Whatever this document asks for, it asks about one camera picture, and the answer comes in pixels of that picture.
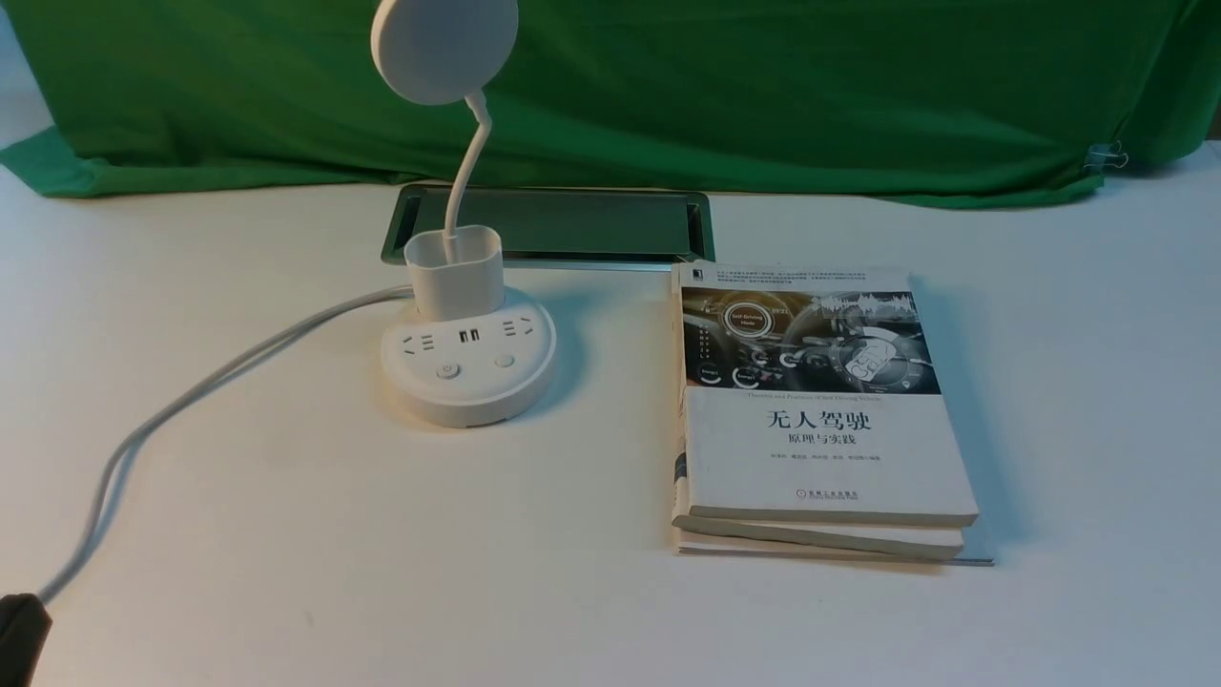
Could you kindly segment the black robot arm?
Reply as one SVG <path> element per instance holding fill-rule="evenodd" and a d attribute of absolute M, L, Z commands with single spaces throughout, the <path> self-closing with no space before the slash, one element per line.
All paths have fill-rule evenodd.
<path fill-rule="evenodd" d="M 2 595 L 1 686 L 31 686 L 53 617 L 39 595 Z"/>

